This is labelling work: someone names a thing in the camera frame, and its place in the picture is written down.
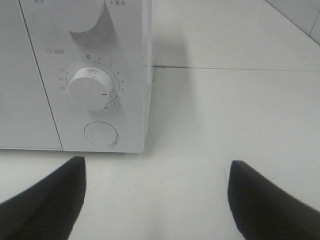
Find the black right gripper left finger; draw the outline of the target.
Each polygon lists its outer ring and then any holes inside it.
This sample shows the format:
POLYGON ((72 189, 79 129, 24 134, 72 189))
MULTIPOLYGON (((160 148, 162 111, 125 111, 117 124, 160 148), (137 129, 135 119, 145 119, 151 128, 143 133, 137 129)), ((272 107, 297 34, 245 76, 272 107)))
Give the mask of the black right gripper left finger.
POLYGON ((75 156, 0 204, 2 240, 67 240, 85 201, 86 162, 75 156))

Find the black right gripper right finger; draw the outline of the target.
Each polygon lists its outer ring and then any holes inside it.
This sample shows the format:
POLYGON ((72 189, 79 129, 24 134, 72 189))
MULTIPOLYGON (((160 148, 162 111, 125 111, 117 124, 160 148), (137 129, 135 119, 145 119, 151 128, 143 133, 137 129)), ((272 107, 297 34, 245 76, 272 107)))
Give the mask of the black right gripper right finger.
POLYGON ((230 166, 227 199, 246 240, 318 240, 320 213, 241 160, 230 166))

